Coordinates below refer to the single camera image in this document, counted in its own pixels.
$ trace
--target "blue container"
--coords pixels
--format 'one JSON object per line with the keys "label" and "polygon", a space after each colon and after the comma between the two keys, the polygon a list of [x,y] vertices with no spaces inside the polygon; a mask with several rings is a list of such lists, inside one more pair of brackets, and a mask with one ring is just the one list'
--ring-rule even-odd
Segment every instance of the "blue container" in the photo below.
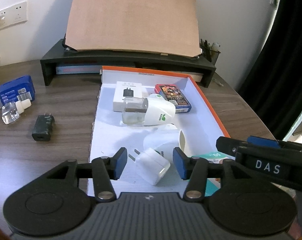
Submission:
{"label": "blue container", "polygon": [[35,89],[30,75],[22,76],[0,85],[0,100],[3,105],[10,101],[35,100]]}

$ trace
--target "white charger box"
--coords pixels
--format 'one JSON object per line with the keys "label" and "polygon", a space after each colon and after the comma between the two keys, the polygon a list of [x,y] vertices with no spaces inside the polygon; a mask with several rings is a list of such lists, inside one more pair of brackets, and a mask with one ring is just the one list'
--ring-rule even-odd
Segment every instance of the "white charger box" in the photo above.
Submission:
{"label": "white charger box", "polygon": [[125,97],[142,98],[142,84],[117,81],[113,97],[113,111],[123,111],[123,100]]}

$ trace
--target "desk surface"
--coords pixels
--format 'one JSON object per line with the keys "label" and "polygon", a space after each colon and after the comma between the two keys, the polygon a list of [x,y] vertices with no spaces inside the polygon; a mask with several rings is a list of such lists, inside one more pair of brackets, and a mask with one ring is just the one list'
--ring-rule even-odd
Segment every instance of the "desk surface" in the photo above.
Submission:
{"label": "desk surface", "polygon": [[[0,67],[0,85],[29,74],[36,100],[19,120],[5,125],[0,110],[0,227],[10,233],[2,215],[5,199],[15,190],[67,159],[88,161],[92,122],[97,107],[101,78],[97,74],[59,75],[44,86],[39,60]],[[201,87],[230,136],[246,140],[249,135],[273,138],[246,102],[217,74],[224,84],[211,82]],[[51,113],[55,118],[50,142],[36,142],[31,136],[36,118]],[[86,182],[80,183],[82,189]]]}

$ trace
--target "brown cardboard sheet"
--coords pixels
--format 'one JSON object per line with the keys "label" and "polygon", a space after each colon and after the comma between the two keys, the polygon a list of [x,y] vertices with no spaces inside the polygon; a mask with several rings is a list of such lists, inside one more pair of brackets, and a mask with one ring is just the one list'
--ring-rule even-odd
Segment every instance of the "brown cardboard sheet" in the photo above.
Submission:
{"label": "brown cardboard sheet", "polygon": [[65,44],[197,56],[195,0],[73,0]]}

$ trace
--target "clear plastic container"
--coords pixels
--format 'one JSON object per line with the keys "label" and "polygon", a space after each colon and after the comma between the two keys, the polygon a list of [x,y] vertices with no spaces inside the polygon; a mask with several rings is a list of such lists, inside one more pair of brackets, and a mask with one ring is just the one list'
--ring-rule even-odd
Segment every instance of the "clear plastic container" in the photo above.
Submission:
{"label": "clear plastic container", "polygon": [[15,102],[8,102],[2,107],[2,119],[5,124],[14,122],[20,117]]}
{"label": "clear plastic container", "polygon": [[124,98],[123,103],[123,123],[127,125],[143,125],[148,108],[148,100],[146,98],[126,97]]}

